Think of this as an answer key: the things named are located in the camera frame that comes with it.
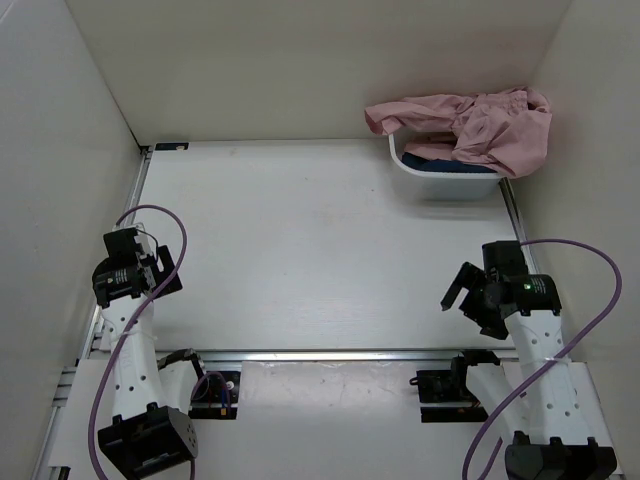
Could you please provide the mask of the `pink trousers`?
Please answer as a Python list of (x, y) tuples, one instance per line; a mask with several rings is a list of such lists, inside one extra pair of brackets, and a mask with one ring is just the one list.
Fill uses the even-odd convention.
[(492, 94), (405, 97), (369, 106), (364, 117), (376, 135), (414, 132), (405, 153), (483, 165), (519, 178), (546, 161), (552, 111), (544, 95), (516, 87)]

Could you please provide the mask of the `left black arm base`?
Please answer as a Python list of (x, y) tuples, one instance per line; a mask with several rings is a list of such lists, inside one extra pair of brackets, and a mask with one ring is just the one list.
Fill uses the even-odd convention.
[(235, 420), (241, 392), (241, 365), (239, 363), (206, 363), (206, 370), (220, 373), (225, 379), (223, 389), (220, 378), (212, 375), (198, 387), (191, 400), (189, 416), (194, 420)]

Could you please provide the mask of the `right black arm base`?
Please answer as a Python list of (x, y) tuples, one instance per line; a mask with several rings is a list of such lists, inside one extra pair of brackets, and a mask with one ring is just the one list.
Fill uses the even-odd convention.
[(463, 350), (451, 360), (448, 370), (418, 370), (409, 380), (417, 388), (423, 424), (483, 423), (488, 414), (467, 388), (470, 367), (500, 365), (489, 350)]

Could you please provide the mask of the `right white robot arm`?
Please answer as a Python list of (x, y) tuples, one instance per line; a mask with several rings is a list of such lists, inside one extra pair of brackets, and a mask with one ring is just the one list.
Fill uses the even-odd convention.
[(615, 451), (598, 442), (581, 410), (568, 359), (572, 343), (562, 334), (561, 301), (554, 280), (530, 273), (520, 251), (488, 255), (483, 267), (465, 262), (441, 301), (460, 309), (483, 335), (512, 339), (522, 383), (509, 384), (495, 362), (463, 365), (449, 375), (460, 399), (476, 398), (488, 414), (465, 455), (470, 473), (480, 441), (500, 431), (496, 452), (504, 454), (510, 479), (607, 479), (617, 468)]

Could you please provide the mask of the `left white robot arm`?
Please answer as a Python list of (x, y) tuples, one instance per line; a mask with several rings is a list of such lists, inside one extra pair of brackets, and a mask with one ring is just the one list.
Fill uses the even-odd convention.
[(158, 358), (153, 301), (182, 288), (167, 246), (107, 249), (92, 281), (108, 328), (111, 356), (88, 425), (91, 465), (106, 476), (105, 456), (125, 479), (145, 479), (177, 465), (193, 465), (198, 440), (191, 400), (206, 395), (210, 377), (199, 355), (182, 349)]

